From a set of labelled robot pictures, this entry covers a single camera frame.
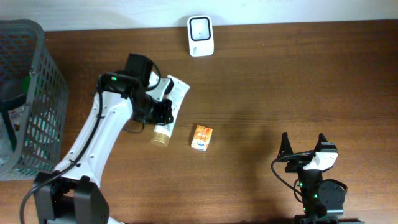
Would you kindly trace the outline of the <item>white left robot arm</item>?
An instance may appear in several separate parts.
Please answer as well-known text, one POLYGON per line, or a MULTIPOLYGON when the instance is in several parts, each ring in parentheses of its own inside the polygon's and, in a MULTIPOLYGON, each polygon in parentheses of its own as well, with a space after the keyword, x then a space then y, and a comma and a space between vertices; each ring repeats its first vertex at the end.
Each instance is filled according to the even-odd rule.
POLYGON ((100 191, 101 178, 113 146, 128 121, 142 125, 173 122, 172 102, 163 94, 171 80, 149 58, 129 54, 122 70, 99 76, 93 106, 73 146, 52 174, 40 173, 21 203, 19 218, 34 197, 39 223, 116 223, 100 191))

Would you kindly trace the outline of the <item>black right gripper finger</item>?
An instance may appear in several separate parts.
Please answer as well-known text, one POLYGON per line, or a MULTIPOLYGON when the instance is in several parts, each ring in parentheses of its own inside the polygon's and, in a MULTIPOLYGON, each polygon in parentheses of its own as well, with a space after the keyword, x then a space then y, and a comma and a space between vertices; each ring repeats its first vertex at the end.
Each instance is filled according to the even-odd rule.
POLYGON ((328 141, 323 133, 318 135, 318 141, 314 148, 314 151, 321 151, 324 147, 327 147, 328 141))
POLYGON ((282 139, 280 149, 277 158, 280 159, 285 156, 291 156, 293 154, 292 147, 290 145, 289 137, 287 132, 282 133, 282 139))

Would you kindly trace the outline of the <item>small orange carton box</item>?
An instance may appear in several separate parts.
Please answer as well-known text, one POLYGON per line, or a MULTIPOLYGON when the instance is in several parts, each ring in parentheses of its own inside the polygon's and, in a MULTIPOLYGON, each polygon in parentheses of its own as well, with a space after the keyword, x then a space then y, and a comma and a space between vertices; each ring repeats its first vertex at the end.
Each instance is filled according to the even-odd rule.
POLYGON ((195 128, 195 132, 193 134, 190 146, 199 151, 203 152, 207 151, 209 143, 211 141, 212 134, 213 134, 212 128, 198 124, 195 128))

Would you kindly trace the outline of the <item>white cream tube gold cap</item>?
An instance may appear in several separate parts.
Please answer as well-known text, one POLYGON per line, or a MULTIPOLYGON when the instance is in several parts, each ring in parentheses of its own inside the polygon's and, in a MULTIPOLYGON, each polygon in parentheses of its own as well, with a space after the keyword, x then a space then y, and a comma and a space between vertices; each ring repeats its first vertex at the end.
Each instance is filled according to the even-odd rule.
POLYGON ((151 143, 155 146, 159 147, 167 147, 169 145, 170 138, 172 136, 175 123, 177 121, 178 112, 182 105, 182 102, 185 98, 185 95, 190 89, 190 86, 185 82, 181 81, 180 79, 172 76, 167 75, 166 78, 161 79, 160 86, 164 81, 169 80, 167 89, 163 91, 163 100, 170 100, 171 101, 171 115, 173 117, 173 121, 169 124, 161 125, 157 124, 154 128, 154 135, 151 139, 151 143))

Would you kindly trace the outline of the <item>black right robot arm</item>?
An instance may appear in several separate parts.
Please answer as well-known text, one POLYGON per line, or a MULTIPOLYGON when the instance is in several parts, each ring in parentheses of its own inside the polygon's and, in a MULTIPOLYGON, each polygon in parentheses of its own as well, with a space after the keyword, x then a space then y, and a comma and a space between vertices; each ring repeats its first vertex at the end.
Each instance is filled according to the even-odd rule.
POLYGON ((333 168, 338 149, 319 134, 315 148, 294 153, 288 134, 282 133, 279 153, 271 163, 273 174, 288 188, 303 206, 303 214, 294 216, 294 223, 361 223, 356 219, 341 219, 344 214, 348 187, 335 179, 324 179, 323 173, 333 168), (285 163, 285 172, 297 174, 294 184, 287 183, 274 169, 277 162, 285 163))

